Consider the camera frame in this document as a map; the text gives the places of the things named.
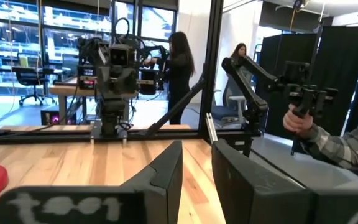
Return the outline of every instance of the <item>man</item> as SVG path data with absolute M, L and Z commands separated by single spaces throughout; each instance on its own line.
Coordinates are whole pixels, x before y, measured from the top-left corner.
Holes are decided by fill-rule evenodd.
M 331 136 L 306 115 L 299 118 L 292 113 L 294 105 L 283 118 L 284 128 L 296 133 L 303 148 L 315 159 L 325 157 L 330 163 L 349 170 L 358 170 L 358 127 L 343 137 Z

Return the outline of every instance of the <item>woman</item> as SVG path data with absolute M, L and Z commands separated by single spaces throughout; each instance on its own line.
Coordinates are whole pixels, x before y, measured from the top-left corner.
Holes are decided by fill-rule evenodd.
M 237 47 L 234 49 L 233 53 L 231 54 L 230 58 L 233 60 L 239 60 L 240 58 L 244 58 L 247 56 L 247 46 L 244 43 L 237 44 Z M 245 80 L 248 83 L 251 83 L 252 74 L 248 72 L 244 67 L 241 67 L 241 73 L 244 75 Z M 237 85 L 236 81 L 233 79 L 233 77 L 229 74 L 227 74 L 227 84 L 229 85 L 231 95 L 232 96 L 244 96 L 242 94 L 241 89 Z M 228 106 L 234 110 L 237 109 L 237 101 L 235 100 L 229 100 Z
M 168 68 L 169 102 L 168 110 L 172 109 L 189 91 L 190 77 L 195 72 L 193 55 L 186 34 L 176 32 L 169 37 L 170 59 L 163 61 L 159 58 L 144 60 L 145 65 L 157 64 Z M 170 119 L 170 124 L 180 124 L 184 109 L 178 111 Z

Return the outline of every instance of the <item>plaid shirt sleeve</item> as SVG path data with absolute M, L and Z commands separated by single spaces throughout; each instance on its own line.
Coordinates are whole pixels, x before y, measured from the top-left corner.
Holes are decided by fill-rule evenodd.
M 314 124 L 301 142 L 303 148 L 315 159 L 323 157 L 336 166 L 358 169 L 358 127 L 343 137 L 338 137 L 331 136 Z

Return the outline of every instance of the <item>black outfit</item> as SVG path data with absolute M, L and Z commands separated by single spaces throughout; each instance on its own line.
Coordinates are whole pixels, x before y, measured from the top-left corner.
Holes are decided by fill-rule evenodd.
M 191 77 L 191 63 L 190 59 L 185 54 L 180 54 L 172 57 L 170 60 L 163 61 L 157 59 L 157 64 L 168 68 L 168 89 L 169 89 L 169 102 L 168 110 L 172 109 L 189 91 L 189 81 Z M 177 114 L 169 120 L 170 124 L 180 124 L 181 116 L 185 109 L 180 110 Z

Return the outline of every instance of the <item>long black hair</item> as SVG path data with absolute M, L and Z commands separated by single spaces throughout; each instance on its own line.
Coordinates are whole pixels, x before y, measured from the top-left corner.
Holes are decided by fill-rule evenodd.
M 239 50 L 241 47 L 245 47 L 246 48 L 246 54 L 247 54 L 247 46 L 245 43 L 240 43 L 237 44 L 237 47 L 234 49 L 233 54 L 231 54 L 231 58 L 238 58 L 239 57 Z
M 172 52 L 170 52 L 171 57 L 174 58 L 177 55 L 185 54 L 191 67 L 191 75 L 193 75 L 196 72 L 196 69 L 186 34 L 184 32 L 176 32 L 169 37 L 169 42 L 171 43 L 172 48 Z

